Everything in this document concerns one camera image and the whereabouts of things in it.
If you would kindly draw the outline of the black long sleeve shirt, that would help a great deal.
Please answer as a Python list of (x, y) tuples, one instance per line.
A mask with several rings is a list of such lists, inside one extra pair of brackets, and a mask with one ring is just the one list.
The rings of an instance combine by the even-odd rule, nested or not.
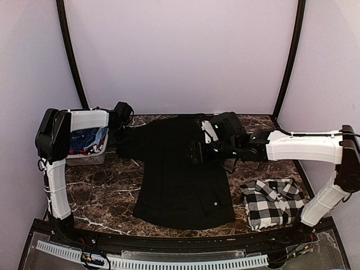
[(134, 217), (178, 230), (206, 230), (235, 221), (222, 162), (195, 165), (185, 158), (189, 144), (203, 139), (195, 122), (199, 117), (178, 115), (117, 132), (117, 156), (144, 163)]

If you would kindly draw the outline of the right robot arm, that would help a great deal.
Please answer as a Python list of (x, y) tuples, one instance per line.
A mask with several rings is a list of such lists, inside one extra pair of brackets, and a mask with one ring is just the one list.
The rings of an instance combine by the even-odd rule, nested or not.
[(203, 139), (191, 142), (187, 156), (194, 164), (211, 160), (309, 160), (335, 165), (328, 183), (301, 210), (300, 221), (287, 232), (299, 244), (321, 218), (341, 200), (359, 191), (359, 144), (353, 128), (323, 133), (294, 133), (282, 129), (248, 133), (234, 112), (196, 119)]

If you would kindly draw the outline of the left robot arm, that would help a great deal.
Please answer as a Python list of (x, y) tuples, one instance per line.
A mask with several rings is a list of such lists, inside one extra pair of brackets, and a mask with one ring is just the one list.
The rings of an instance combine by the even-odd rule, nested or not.
[(71, 216), (65, 180), (67, 165), (97, 165), (105, 160), (109, 133), (127, 125), (132, 107), (118, 102), (114, 109), (48, 109), (42, 119), (35, 146), (38, 168), (44, 175), (48, 210), (59, 221)]

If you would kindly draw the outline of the grey plastic laundry basket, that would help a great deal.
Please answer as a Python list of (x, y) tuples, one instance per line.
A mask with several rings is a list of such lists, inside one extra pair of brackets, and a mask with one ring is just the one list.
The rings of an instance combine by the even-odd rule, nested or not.
[(105, 138), (100, 142), (98, 152), (90, 152), (88, 155), (76, 154), (68, 155), (66, 158), (66, 164), (69, 166), (77, 165), (97, 165), (102, 164), (105, 161), (106, 147), (108, 143), (109, 135), (106, 134)]

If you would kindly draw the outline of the black white plaid shirt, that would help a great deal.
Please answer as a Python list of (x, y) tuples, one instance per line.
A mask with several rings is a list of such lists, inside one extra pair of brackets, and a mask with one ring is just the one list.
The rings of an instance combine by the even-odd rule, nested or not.
[(249, 227), (260, 231), (295, 222), (306, 200), (293, 179), (263, 179), (240, 186)]

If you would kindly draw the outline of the blue clothes in basket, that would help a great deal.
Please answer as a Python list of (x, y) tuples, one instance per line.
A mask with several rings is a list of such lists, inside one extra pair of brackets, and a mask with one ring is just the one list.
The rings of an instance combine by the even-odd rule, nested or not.
[(108, 128), (103, 127), (81, 129), (71, 132), (68, 155), (88, 155), (92, 151), (98, 152), (100, 142), (105, 138), (106, 134), (108, 134), (108, 131)]

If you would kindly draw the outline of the black front rail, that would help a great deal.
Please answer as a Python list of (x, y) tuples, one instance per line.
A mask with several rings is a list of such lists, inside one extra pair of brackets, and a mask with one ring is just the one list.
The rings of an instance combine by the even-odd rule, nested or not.
[(194, 253), (196, 251), (211, 252), (244, 249), (246, 251), (275, 252), (310, 239), (309, 233), (305, 233), (304, 229), (293, 227), (235, 236), (193, 238), (122, 236), (76, 228), (73, 229), (70, 235), (66, 235), (59, 233), (55, 227), (49, 224), (46, 224), (44, 232), (50, 236), (51, 240), (61, 244), (81, 247), (82, 241), (84, 241), (86, 250), (96, 249), (115, 254), (120, 254), (126, 250)]

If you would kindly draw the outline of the right black frame post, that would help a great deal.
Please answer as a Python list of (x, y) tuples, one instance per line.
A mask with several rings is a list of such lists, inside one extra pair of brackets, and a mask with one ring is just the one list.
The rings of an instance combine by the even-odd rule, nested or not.
[(294, 22), (294, 29), (292, 33), (291, 43), (288, 58), (286, 61), (286, 66), (280, 85), (280, 90), (277, 96), (276, 104), (272, 113), (272, 118), (278, 120), (280, 112), (285, 102), (286, 93), (289, 87), (291, 75), (293, 72), (293, 67), (295, 64), (296, 54), (298, 51), (300, 36), (302, 32), (304, 14), (305, 14), (306, 0), (298, 0), (296, 16)]

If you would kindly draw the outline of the black frame post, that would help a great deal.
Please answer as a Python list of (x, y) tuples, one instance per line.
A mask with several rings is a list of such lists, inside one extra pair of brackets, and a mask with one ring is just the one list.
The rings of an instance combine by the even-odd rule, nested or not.
[(302, 32), (304, 14), (305, 14), (306, 0), (298, 0), (296, 16), (294, 22), (294, 29), (292, 33), (291, 43), (288, 58), (286, 61), (286, 66), (280, 85), (280, 90), (277, 96), (276, 104), (272, 113), (272, 118), (278, 120), (280, 112), (285, 102), (286, 93), (289, 87), (291, 75), (293, 72), (293, 67), (295, 64), (296, 54), (298, 51), (300, 36)]
[(67, 56), (67, 61), (69, 63), (69, 68), (71, 71), (71, 75), (73, 77), (76, 93), (80, 102), (82, 109), (89, 109), (89, 104), (86, 98), (86, 94), (82, 85), (82, 81), (80, 78), (73, 45), (71, 42), (70, 29), (68, 24), (68, 18), (66, 15), (65, 1), (64, 0), (56, 0), (57, 14), (58, 20), (60, 23), (60, 29), (62, 34), (62, 40), (65, 47), (65, 52)]

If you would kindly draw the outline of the left black frame post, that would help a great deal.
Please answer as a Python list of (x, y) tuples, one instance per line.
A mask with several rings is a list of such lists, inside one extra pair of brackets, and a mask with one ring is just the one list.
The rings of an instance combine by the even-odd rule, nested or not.
[(76, 93), (80, 102), (82, 109), (89, 109), (89, 104), (86, 98), (86, 94), (82, 85), (82, 81), (80, 78), (73, 45), (71, 42), (70, 29), (68, 24), (68, 18), (66, 15), (65, 1), (64, 0), (56, 0), (57, 14), (58, 20), (60, 23), (60, 29), (62, 34), (62, 40), (65, 47), (65, 52), (67, 56), (67, 61), (69, 63), (69, 68), (71, 71), (71, 75), (73, 77)]

